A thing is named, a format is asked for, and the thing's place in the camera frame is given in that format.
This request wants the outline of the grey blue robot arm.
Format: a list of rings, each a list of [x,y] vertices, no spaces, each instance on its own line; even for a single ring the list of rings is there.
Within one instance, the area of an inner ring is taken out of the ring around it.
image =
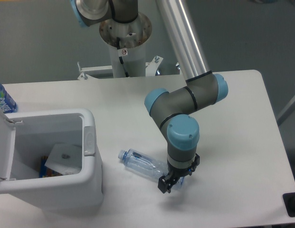
[[[73,0],[71,6],[81,26],[99,24],[115,78],[146,75],[144,46],[152,26],[139,12],[136,0]],[[223,100],[228,85],[208,67],[186,2],[159,0],[157,6],[186,81],[183,88],[173,92],[155,89],[144,101],[167,142],[168,173],[158,181],[158,188],[166,193],[181,177],[191,175],[200,162],[196,153],[199,126],[190,115]]]

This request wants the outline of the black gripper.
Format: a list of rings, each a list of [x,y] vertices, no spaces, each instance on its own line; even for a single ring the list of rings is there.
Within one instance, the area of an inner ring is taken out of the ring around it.
[[[184,184],[184,177],[191,176],[200,164],[200,157],[196,153],[168,153],[167,164],[168,174],[161,176],[157,184],[162,193],[180,190]]]

